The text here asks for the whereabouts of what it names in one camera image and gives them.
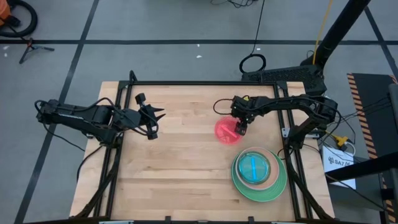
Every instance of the wooden tabletop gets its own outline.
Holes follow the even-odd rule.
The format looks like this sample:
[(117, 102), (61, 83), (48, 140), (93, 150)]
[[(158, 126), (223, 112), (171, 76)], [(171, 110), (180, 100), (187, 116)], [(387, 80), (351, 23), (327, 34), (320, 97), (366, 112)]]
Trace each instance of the wooden tabletop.
[[(116, 98), (117, 82), (103, 82), (99, 97)], [(288, 83), (289, 95), (304, 93), (302, 83)], [(271, 86), (133, 86), (132, 95), (145, 93), (156, 108), (165, 108), (159, 121), (158, 139), (148, 141), (132, 131), (125, 133), (114, 195), (114, 220), (294, 221), (289, 183), (282, 195), (271, 202), (253, 202), (242, 196), (231, 180), (231, 164), (238, 152), (259, 146), (274, 153), (282, 149), (277, 112), (258, 116), (249, 125), (243, 140), (233, 146), (220, 144), (214, 126), (221, 118), (213, 103), (234, 95), (274, 97)], [(230, 101), (217, 105), (219, 112), (230, 112)], [(138, 109), (134, 97), (130, 108)], [(293, 111), (296, 124), (307, 118)], [(306, 144), (317, 146), (316, 140)], [(98, 147), (89, 140), (85, 156)], [(105, 150), (89, 158), (80, 172), (70, 215), (76, 215), (98, 188)], [(309, 191), (334, 216), (319, 153), (307, 146), (302, 161)], [(301, 216), (305, 217), (302, 194), (297, 188)], [(108, 193), (104, 193), (104, 214)]]

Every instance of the tan plate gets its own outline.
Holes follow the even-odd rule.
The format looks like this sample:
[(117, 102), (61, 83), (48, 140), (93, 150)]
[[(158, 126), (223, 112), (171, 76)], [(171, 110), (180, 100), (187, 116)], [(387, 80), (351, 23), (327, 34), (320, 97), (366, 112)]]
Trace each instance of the tan plate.
[(268, 151), (267, 149), (264, 149), (264, 148), (261, 148), (261, 147), (250, 147), (248, 149), (243, 150), (239, 154), (239, 156), (236, 159), (236, 161), (239, 161), (241, 156), (244, 153), (247, 153), (247, 152), (258, 152), (258, 153), (262, 154), (263, 156), (265, 156), (268, 159), (268, 161), (269, 161), (269, 167), (270, 167), (271, 173), (269, 174), (268, 179), (264, 183), (261, 183), (261, 184), (249, 184), (246, 181), (244, 181), (242, 179), (242, 177), (239, 175), (239, 169), (238, 169), (238, 166), (237, 166), (238, 163), (236, 163), (235, 164), (235, 170), (236, 170), (236, 173), (237, 173), (239, 181), (242, 182), (242, 184), (244, 184), (246, 187), (248, 187), (250, 189), (253, 189), (253, 190), (265, 190), (265, 189), (268, 189), (269, 187), (271, 187), (272, 185), (274, 185), (274, 183), (276, 182), (276, 180), (279, 177), (279, 165), (278, 165), (278, 161), (276, 160), (275, 156), (270, 151)]

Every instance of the gray floor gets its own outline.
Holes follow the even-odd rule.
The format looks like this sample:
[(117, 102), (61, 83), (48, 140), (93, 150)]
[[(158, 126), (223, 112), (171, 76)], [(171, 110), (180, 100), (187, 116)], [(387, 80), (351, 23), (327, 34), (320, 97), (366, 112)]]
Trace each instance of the gray floor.
[[(93, 0), (31, 0), (39, 14), (32, 37), (40, 40), (78, 40)], [(335, 1), (326, 23), (332, 25), (346, 0)], [(266, 0), (259, 39), (315, 40), (327, 0)], [(385, 40), (398, 40), (395, 0), (372, 1), (369, 8)], [(235, 9), (230, 4), (212, 6), (207, 0), (100, 0), (87, 39), (172, 40), (253, 39), (261, 2)], [(23, 10), (16, 14), (26, 17)], [(377, 40), (365, 14), (357, 20), (345, 40)], [(24, 46), (0, 44), (0, 217), (13, 223), (25, 194), (45, 131), (35, 120), (33, 102), (58, 98), (77, 45), (51, 45), (54, 52), (35, 52), (19, 65)], [(298, 65), (313, 45), (258, 45), (267, 57), (267, 68)], [(398, 46), (388, 46), (398, 60)], [(240, 60), (252, 45), (84, 45), (66, 103), (87, 105), (97, 99), (101, 82), (127, 79), (133, 69), (140, 80), (239, 80)], [(253, 60), (245, 70), (259, 67)], [(380, 45), (341, 45), (325, 67), (327, 95), (339, 103), (342, 114), (354, 112), (347, 73), (392, 75)], [(349, 120), (356, 130), (357, 156), (367, 157), (357, 119)], [(60, 134), (81, 147), (86, 139), (61, 126)], [(336, 132), (352, 136), (346, 125)], [(67, 218), (76, 186), (76, 170), (83, 153), (53, 139), (39, 176), (25, 222)], [(378, 222), (375, 211), (334, 204), (336, 216), (355, 222)]]

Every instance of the green plate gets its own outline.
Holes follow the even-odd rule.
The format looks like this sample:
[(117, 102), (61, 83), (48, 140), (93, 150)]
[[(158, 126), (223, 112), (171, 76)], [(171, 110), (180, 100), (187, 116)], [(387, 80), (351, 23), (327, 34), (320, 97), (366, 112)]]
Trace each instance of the green plate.
[(234, 182), (234, 185), (237, 188), (237, 190), (240, 191), (240, 193), (243, 194), (248, 199), (256, 202), (269, 202), (279, 197), (281, 193), (285, 190), (287, 182), (285, 165), (283, 164), (283, 162), (279, 157), (277, 157), (274, 153), (272, 154), (275, 156), (276, 160), (278, 161), (279, 176), (276, 182), (271, 187), (265, 190), (252, 190), (239, 181), (238, 174), (236, 173), (235, 169), (236, 159), (238, 158), (239, 155), (235, 157), (231, 168), (232, 181)]

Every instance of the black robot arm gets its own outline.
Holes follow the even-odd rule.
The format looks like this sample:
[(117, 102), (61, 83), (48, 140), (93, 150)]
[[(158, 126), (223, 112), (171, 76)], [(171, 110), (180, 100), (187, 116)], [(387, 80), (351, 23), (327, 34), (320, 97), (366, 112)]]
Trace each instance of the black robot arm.
[[(100, 101), (107, 100), (111, 105), (97, 105)], [(164, 116), (156, 117), (156, 111), (163, 109), (145, 105), (145, 95), (136, 96), (138, 111), (119, 109), (108, 98), (102, 98), (89, 107), (68, 105), (57, 100), (35, 102), (37, 119), (43, 124), (63, 124), (81, 131), (86, 136), (95, 137), (101, 145), (114, 147), (116, 137), (126, 130), (133, 130), (145, 135), (148, 139), (157, 138), (159, 125), (157, 121)]]
[(266, 96), (235, 96), (231, 104), (231, 115), (239, 118), (235, 132), (245, 135), (248, 124), (256, 116), (264, 116), (275, 110), (302, 110), (308, 118), (299, 126), (290, 129), (286, 144), (293, 148), (302, 148), (305, 136), (314, 128), (326, 130), (326, 125), (334, 122), (337, 103), (323, 96), (291, 96), (284, 98), (268, 98)]

